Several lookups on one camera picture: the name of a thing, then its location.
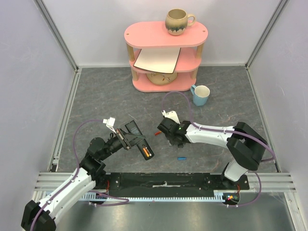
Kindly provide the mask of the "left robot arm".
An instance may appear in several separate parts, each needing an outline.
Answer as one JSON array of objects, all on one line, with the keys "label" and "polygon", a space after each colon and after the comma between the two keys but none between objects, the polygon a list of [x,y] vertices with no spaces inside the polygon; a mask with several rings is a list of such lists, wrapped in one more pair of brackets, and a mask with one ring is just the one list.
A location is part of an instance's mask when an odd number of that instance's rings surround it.
[{"label": "left robot arm", "polygon": [[130,149],[145,137],[117,129],[107,140],[97,137],[91,140],[85,157],[77,162],[77,168],[56,190],[39,202],[31,200],[25,206],[21,227],[25,231],[54,231],[62,216],[84,194],[105,185],[103,160],[120,149]]}]

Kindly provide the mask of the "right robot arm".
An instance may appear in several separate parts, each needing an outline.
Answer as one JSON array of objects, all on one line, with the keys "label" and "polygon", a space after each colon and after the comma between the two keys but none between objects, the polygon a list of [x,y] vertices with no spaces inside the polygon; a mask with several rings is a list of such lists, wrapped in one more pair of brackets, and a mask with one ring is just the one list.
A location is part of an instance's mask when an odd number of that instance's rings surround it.
[{"label": "right robot arm", "polygon": [[233,160],[220,177],[221,186],[232,189],[247,171],[258,170],[268,143],[249,125],[238,122],[235,126],[205,126],[190,121],[178,123],[163,118],[157,127],[171,145],[182,147],[186,143],[206,143],[226,148]]}]

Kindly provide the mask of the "black gold battery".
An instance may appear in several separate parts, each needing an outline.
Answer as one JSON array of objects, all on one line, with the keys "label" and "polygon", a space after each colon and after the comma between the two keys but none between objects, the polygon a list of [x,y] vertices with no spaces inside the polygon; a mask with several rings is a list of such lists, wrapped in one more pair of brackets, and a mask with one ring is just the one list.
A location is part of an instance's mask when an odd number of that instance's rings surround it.
[{"label": "black gold battery", "polygon": [[147,155],[148,155],[148,156],[152,156],[150,150],[149,150],[147,147],[145,147],[145,149],[146,149],[146,151],[147,151]]}]

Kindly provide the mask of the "black remote control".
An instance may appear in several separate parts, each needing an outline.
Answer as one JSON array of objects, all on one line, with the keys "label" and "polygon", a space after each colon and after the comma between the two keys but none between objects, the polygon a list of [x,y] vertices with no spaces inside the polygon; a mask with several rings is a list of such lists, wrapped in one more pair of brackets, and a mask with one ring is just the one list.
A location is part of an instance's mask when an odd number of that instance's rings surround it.
[{"label": "black remote control", "polygon": [[[142,134],[141,130],[139,129],[137,123],[134,120],[132,120],[129,123],[125,124],[125,127],[126,127],[126,129],[129,133],[136,134],[136,135],[140,136],[140,141],[136,144],[136,146],[138,147],[138,149],[139,149],[140,153],[142,154],[142,156],[144,157],[144,159],[147,161],[147,160],[150,160],[151,158],[153,158],[154,152],[152,151],[152,149],[151,149],[149,143],[147,142],[147,140],[145,139],[145,136],[143,136],[143,134]],[[150,150],[152,156],[147,157],[145,155],[145,153],[143,152],[143,148],[145,148],[145,147],[147,147]]]}]

